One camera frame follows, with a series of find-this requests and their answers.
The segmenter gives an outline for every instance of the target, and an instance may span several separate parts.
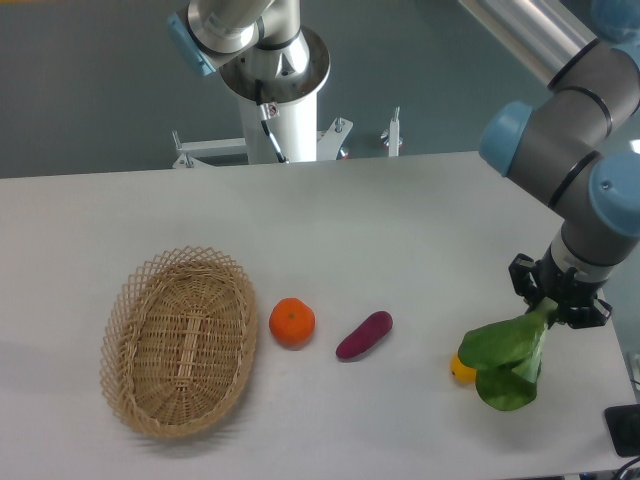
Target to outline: wicker basket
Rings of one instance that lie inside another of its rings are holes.
[[[257,329],[253,288],[235,261],[212,249],[165,252],[118,295],[102,347],[103,395],[135,431],[200,431],[242,392]]]

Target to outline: purple sweet potato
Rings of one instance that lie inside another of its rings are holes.
[[[340,360],[350,360],[363,354],[391,331],[393,319],[387,312],[376,312],[360,324],[336,349]]]

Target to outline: orange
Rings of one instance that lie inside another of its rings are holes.
[[[476,381],[478,371],[462,363],[456,353],[451,359],[451,373],[461,383],[473,383]]]
[[[280,300],[271,312],[271,334],[285,347],[300,346],[311,338],[316,328],[316,316],[297,298]]]

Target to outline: yellow lemon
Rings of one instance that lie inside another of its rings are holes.
[[[457,353],[451,359],[451,373],[461,383],[473,383],[476,381],[477,370],[463,364]]]

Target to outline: green leafy vegetable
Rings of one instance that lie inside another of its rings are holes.
[[[547,319],[556,304],[545,299],[535,311],[468,332],[460,361],[477,370],[480,398],[501,411],[517,410],[537,396]]]
[[[476,390],[480,398],[496,410],[508,412],[535,400],[535,383],[526,381],[507,369],[478,370]]]
[[[458,356],[478,370],[519,363],[533,354],[544,330],[545,317],[537,312],[492,323],[467,332]]]

